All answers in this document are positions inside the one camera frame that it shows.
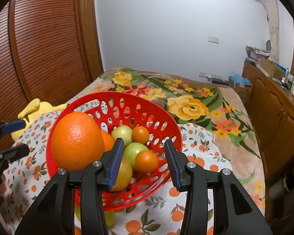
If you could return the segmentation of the person's hand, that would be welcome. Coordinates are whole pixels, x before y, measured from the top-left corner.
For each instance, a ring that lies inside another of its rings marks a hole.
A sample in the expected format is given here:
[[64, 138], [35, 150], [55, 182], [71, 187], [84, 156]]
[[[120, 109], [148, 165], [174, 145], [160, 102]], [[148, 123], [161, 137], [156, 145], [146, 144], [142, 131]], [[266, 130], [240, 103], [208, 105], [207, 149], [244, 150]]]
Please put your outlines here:
[[5, 180], [2, 178], [0, 183], [0, 197], [4, 195], [5, 191], [6, 191], [6, 184], [5, 184]]

